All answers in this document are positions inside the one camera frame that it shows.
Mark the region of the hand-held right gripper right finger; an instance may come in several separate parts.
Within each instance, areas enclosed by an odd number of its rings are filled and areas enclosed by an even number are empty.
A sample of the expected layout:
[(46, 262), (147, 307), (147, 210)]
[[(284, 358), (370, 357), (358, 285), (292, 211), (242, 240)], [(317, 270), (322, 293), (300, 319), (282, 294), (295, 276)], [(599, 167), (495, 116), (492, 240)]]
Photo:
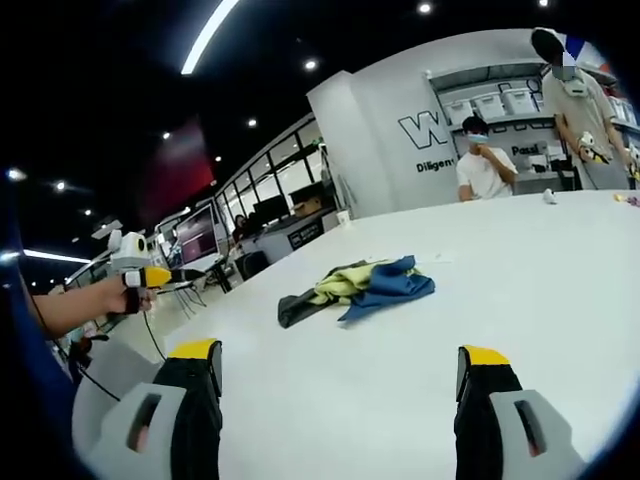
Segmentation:
[(458, 479), (575, 479), (584, 470), (567, 420), (523, 388), (498, 351), (459, 347), (456, 403)]

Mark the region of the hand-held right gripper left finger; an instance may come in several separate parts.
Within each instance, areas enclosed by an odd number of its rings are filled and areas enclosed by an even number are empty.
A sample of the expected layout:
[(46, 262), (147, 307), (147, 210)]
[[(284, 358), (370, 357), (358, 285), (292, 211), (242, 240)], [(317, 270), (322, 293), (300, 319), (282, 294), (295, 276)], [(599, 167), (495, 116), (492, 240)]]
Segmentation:
[(73, 406), (73, 445), (99, 479), (216, 479), (223, 428), (222, 343), (176, 347), (153, 363), (99, 342)]

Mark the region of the person's left hand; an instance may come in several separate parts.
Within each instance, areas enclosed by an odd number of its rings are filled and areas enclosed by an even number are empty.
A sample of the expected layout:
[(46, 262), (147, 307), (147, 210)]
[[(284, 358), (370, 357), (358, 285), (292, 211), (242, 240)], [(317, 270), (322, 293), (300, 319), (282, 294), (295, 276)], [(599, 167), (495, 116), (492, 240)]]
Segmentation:
[(135, 314), (149, 311), (156, 300), (152, 290), (130, 288), (119, 277), (101, 282), (101, 303), (105, 313)]

